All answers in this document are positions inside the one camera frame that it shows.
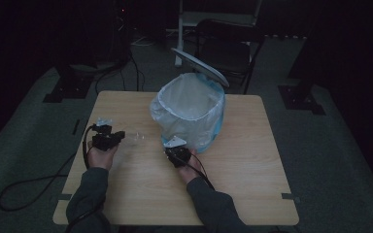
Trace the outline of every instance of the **sleeve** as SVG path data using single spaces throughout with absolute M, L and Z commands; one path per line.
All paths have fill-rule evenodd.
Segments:
M 81 185 L 69 201 L 66 209 L 71 223 L 84 213 L 94 210 L 105 200 L 109 172 L 103 168 L 89 168 L 84 172 Z M 102 213 L 103 207 L 92 215 L 80 220 L 70 232 L 111 232 L 111 224 Z
M 201 178 L 190 181 L 186 190 L 199 219 L 210 233 L 253 232 L 239 217 L 232 197 L 212 190 Z

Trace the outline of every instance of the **black wall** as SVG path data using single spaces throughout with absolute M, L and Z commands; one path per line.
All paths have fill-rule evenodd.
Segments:
M 184 0 L 184 11 L 253 15 L 258 0 Z M 257 26 L 267 35 L 307 37 L 325 0 L 264 0 Z M 165 29 L 178 28 L 179 1 L 130 1 L 131 21 L 153 39 L 165 40 Z
M 329 89 L 373 172 L 373 1 L 327 1 L 289 75 Z
M 113 2 L 0 1 L 0 130 L 55 63 L 96 66 L 122 58 L 126 45 L 117 43 Z

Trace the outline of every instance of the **table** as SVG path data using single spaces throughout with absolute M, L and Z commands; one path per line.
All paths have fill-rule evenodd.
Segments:
M 202 225 L 185 184 L 163 153 L 159 126 L 149 110 L 155 95 L 102 91 L 96 100 L 88 125 L 98 117 L 111 118 L 113 132 L 127 132 L 110 171 L 104 214 L 111 224 Z M 134 132 L 144 139 L 133 140 Z M 226 95 L 220 134 L 198 157 L 215 189 L 232 196 L 246 224 L 298 222 L 294 201 L 283 199 L 290 189 L 259 96 Z M 84 171 L 80 146 L 61 196 L 75 193 Z M 68 200 L 58 201 L 55 223 L 67 224 L 67 205 Z

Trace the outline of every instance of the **person's right hand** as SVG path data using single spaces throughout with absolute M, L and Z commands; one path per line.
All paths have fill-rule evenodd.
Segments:
M 98 167 L 106 170 L 111 170 L 114 155 L 118 150 L 118 146 L 115 146 L 109 150 L 103 151 L 92 146 L 92 141 L 87 143 L 89 151 L 87 152 L 87 162 L 89 167 Z
M 190 152 L 193 155 L 196 155 L 196 150 L 191 150 Z M 196 159 L 195 156 L 190 157 L 188 164 L 201 172 L 201 164 L 198 162 L 198 159 Z M 199 174 L 188 166 L 179 167 L 178 172 L 180 173 L 181 178 L 186 184 L 188 184 L 194 178 L 199 177 Z

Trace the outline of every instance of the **cable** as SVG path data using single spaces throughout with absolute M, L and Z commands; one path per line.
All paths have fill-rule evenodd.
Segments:
M 84 156 L 84 162 L 85 162 L 85 166 L 86 166 L 86 169 L 89 168 L 89 163 L 87 161 L 87 154 L 89 153 L 89 151 L 86 151 L 86 137 L 87 137 L 87 133 L 89 132 L 89 130 L 91 130 L 93 128 L 93 125 L 90 125 L 87 130 L 85 131 L 85 134 L 84 134 L 84 140 L 83 140 L 83 156 Z
M 83 213 L 82 215 L 78 216 L 77 218 L 73 219 L 71 223 L 68 224 L 68 227 L 66 227 L 65 233 L 69 233 L 72 230 L 72 227 L 74 227 L 76 224 L 78 224 L 80 221 L 84 220 L 85 218 L 95 214 L 95 212 L 99 211 L 102 206 L 105 203 L 105 198 L 96 205 L 95 208 Z
M 142 73 L 142 71 L 139 71 L 142 75 L 142 84 L 141 84 L 141 90 L 144 91 L 144 85 L 145 85 L 145 75 Z
M 122 70 L 120 70 L 119 72 L 120 72 L 120 76 L 122 77 L 123 91 L 126 91 L 125 78 L 123 76 Z
M 139 70 L 138 70 L 138 65 L 135 62 L 135 59 L 132 55 L 132 53 L 129 54 L 132 60 L 132 63 L 135 65 L 135 70 L 136 70 L 136 91 L 139 91 Z
M 134 41 L 131 43 L 131 46 L 139 46 L 139 47 L 148 47 L 148 46 L 152 46 L 155 44 L 155 42 L 151 42 L 149 44 L 145 44 L 145 45 L 141 45 L 141 44 L 137 44 L 138 42 L 141 42 L 143 40 L 147 39 L 147 37 L 141 37 L 140 39 Z
M 4 211 L 4 212 L 15 212 L 15 211 L 20 211 L 20 210 L 23 210 L 27 207 L 29 207 L 30 205 L 32 205 L 33 203 L 35 203 L 43 194 L 45 191 L 47 191 L 47 189 L 51 186 L 51 184 L 53 183 L 53 181 L 56 179 L 56 178 L 59 178 L 59 177 L 67 177 L 67 175 L 60 175 L 60 172 L 62 171 L 62 169 L 69 163 L 69 161 L 71 161 L 71 159 L 75 157 L 75 154 L 73 153 L 63 164 L 62 166 L 59 168 L 59 170 L 56 172 L 55 175 L 52 175 L 52 176 L 47 176 L 47 177 L 42 177 L 42 178 L 37 178 L 37 179 L 31 179 L 31 180 L 26 180 L 26 181 L 21 181 L 21 182 L 15 182 L 15 183 L 11 183 L 9 185 L 7 185 L 0 193 L 0 210 Z M 4 195 L 8 192 L 8 190 L 10 190 L 12 187 L 14 186 L 17 186 L 19 184 L 22 184 L 22 183 L 32 183 L 32 182 L 38 182 L 38 181 L 42 181 L 42 180 L 46 180 L 46 179 L 51 179 L 50 182 L 44 187 L 44 189 L 35 197 L 32 199 L 32 201 L 26 203 L 25 205 L 22 205 L 22 206 L 19 206 L 19 207 L 14 207 L 14 208 L 10 208 L 10 207 L 5 207 L 3 204 L 2 204 L 2 199 L 4 198 Z
M 98 84 L 99 82 L 105 77 L 107 76 L 109 73 L 111 73 L 112 70 L 108 70 L 106 71 L 101 77 L 99 77 L 99 79 L 96 81 L 96 84 L 95 84 L 95 92 L 96 92 L 96 95 L 99 94 L 99 91 L 98 91 Z
M 172 154 L 168 154 L 167 155 L 169 156 L 172 156 L 173 158 L 177 159 L 178 161 L 182 162 L 183 164 L 185 164 L 186 166 L 188 166 L 189 168 L 191 168 L 193 171 L 195 171 L 202 179 L 204 179 L 204 181 L 207 183 L 207 185 L 212 189 L 212 190 L 215 190 L 214 186 L 211 184 L 210 180 L 208 179 L 208 177 L 206 176 L 206 172 L 205 172 L 205 168 L 204 166 L 202 165 L 201 161 L 195 156 L 193 155 L 197 160 L 198 162 L 200 163 L 201 167 L 203 168 L 205 174 L 203 174 L 201 171 L 198 171 L 196 168 L 192 167 L 191 165 L 189 165 L 187 162 L 183 161 L 181 158 L 179 158 L 178 156 L 174 156 Z

